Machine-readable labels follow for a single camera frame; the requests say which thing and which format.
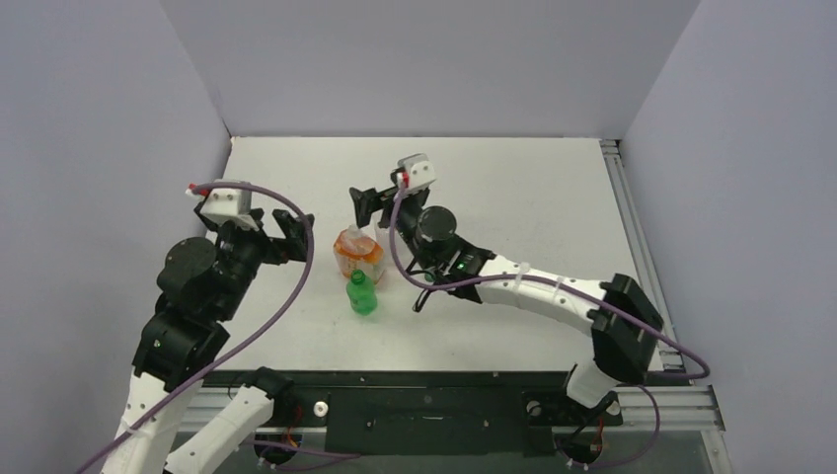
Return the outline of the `green plastic bottle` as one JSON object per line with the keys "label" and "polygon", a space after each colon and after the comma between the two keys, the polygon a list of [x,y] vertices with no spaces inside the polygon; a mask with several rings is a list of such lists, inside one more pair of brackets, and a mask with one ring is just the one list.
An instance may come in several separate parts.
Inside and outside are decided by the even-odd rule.
{"label": "green plastic bottle", "polygon": [[345,291],[350,307],[359,315],[369,315],[378,306],[374,280],[362,270],[349,274]]}

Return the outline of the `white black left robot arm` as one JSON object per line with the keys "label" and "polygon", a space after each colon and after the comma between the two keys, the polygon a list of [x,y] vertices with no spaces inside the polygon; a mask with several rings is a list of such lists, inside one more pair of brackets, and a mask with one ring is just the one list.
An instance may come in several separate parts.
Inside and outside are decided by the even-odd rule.
{"label": "white black left robot arm", "polygon": [[161,290],[132,360],[128,398],[114,440],[103,448],[105,473],[210,473],[261,424],[281,425],[294,411],[291,383],[259,368],[241,394],[186,446],[173,449],[190,401],[204,377],[265,333],[272,316],[228,353],[222,351],[231,320],[262,265],[291,261],[305,267],[278,309],[283,314],[301,292],[314,253],[314,216],[296,207],[276,209],[279,237],[264,230],[264,212],[247,204],[202,203],[195,213],[216,237],[175,244],[157,277]]}

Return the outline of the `clear square plastic bottle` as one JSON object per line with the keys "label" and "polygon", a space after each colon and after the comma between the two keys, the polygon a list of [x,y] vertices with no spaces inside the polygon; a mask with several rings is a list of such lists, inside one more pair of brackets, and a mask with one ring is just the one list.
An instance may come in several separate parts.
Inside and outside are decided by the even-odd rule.
{"label": "clear square plastic bottle", "polygon": [[390,234],[391,229],[389,227],[383,226],[380,222],[374,225],[375,241],[383,249],[382,262],[385,266],[391,266],[393,264]]}

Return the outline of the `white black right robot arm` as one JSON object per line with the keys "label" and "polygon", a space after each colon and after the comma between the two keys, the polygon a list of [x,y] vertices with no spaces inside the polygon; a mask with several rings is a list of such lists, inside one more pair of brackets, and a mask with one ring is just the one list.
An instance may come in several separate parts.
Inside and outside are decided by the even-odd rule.
{"label": "white black right robot arm", "polygon": [[513,262],[459,236],[449,209],[427,205],[428,191],[399,197],[396,188],[352,188],[349,195],[359,226],[381,212],[381,224],[392,232],[390,247],[403,242],[411,255],[408,263],[398,263],[399,271],[424,293],[444,291],[478,304],[517,308],[589,339],[591,358],[571,369],[556,397],[565,419],[584,420],[619,384],[645,384],[663,321],[633,277],[578,279]]}

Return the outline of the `orange label plastic bottle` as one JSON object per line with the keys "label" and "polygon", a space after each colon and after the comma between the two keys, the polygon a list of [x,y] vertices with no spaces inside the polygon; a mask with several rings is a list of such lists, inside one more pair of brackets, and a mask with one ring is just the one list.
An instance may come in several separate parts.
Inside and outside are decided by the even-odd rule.
{"label": "orange label plastic bottle", "polygon": [[377,284],[384,274],[383,248],[355,224],[340,232],[333,252],[338,268],[346,278],[350,278],[354,271],[362,271]]}

